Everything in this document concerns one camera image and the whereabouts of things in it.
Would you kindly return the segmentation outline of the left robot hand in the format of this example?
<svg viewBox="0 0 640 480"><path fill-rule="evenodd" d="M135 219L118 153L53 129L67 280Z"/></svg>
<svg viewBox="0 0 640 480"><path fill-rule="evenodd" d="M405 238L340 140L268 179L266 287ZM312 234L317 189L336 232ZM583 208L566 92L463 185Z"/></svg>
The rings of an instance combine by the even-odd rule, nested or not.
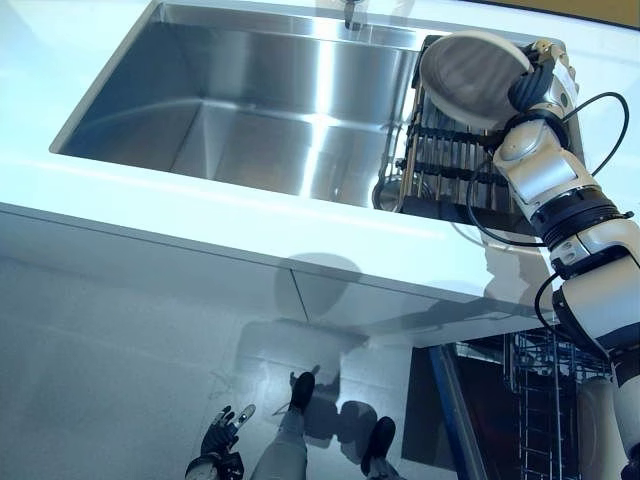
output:
<svg viewBox="0 0 640 480"><path fill-rule="evenodd" d="M230 405L219 411L209 425L201 442L200 454L228 453L238 440L238 432L256 411L254 404L247 405L236 414Z"/></svg>

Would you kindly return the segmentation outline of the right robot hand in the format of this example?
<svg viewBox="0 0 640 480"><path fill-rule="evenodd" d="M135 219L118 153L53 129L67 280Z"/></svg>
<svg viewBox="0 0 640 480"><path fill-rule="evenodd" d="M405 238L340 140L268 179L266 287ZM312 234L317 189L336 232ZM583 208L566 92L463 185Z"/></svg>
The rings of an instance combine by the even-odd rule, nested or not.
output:
<svg viewBox="0 0 640 480"><path fill-rule="evenodd" d="M522 74L508 90L511 105L519 112L535 105L557 105L564 113L577 105L579 85L575 68L562 42L541 38L522 48L531 69Z"/></svg>

